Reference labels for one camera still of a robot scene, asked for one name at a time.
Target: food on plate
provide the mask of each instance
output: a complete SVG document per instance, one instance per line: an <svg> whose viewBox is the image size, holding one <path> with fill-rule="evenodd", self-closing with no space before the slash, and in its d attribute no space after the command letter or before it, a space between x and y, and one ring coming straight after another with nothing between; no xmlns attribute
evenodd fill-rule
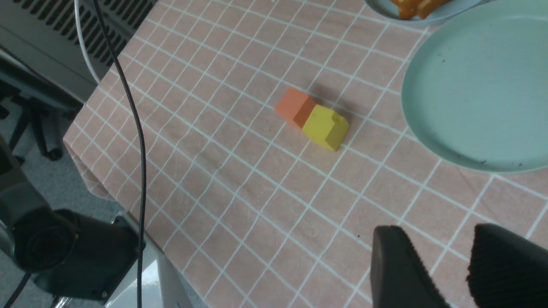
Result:
<svg viewBox="0 0 548 308"><path fill-rule="evenodd" d="M416 8L402 8L398 7L399 17L402 20L409 20L416 15Z"/></svg>
<svg viewBox="0 0 548 308"><path fill-rule="evenodd" d="M418 15L425 19L437 8L452 0L391 0L398 6L399 17L402 20L409 20Z"/></svg>

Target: yellow block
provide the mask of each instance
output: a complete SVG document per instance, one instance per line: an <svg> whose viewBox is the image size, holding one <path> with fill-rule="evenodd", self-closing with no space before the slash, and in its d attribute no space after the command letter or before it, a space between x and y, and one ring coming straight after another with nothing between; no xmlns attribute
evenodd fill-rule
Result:
<svg viewBox="0 0 548 308"><path fill-rule="evenodd" d="M302 131L317 145L336 151L350 129L348 122L335 111L316 105Z"/></svg>

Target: table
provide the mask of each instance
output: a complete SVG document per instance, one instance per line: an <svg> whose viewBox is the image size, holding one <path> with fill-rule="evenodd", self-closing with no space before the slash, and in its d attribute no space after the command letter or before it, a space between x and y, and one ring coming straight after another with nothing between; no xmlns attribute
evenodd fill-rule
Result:
<svg viewBox="0 0 548 308"><path fill-rule="evenodd" d="M373 228L399 224L446 299L473 306L473 227L548 246L548 171L474 173L408 130L399 89L433 31L361 0L160 0L119 59L147 145L147 232L212 308L371 307ZM351 128L335 153L273 107L293 86ZM64 137L89 190L138 215L139 145L118 75Z"/></svg>

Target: light green plate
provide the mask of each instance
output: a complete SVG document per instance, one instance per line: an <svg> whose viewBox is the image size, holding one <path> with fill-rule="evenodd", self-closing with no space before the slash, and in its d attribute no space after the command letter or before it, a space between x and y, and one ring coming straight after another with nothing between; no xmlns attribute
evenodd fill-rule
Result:
<svg viewBox="0 0 548 308"><path fill-rule="evenodd" d="M459 166L515 173L548 167L548 0L500 0L462 13L411 61L407 124Z"/></svg>

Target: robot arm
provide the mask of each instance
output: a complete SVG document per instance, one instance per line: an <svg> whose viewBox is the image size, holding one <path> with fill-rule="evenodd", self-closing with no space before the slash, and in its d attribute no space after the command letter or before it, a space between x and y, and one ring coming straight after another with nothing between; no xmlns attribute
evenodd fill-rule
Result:
<svg viewBox="0 0 548 308"><path fill-rule="evenodd" d="M29 183L0 138L0 248L27 272L64 262L74 248L76 228L52 211Z"/></svg>
<svg viewBox="0 0 548 308"><path fill-rule="evenodd" d="M105 302L138 252L135 232L70 210L52 210L0 137L0 249L41 289Z"/></svg>

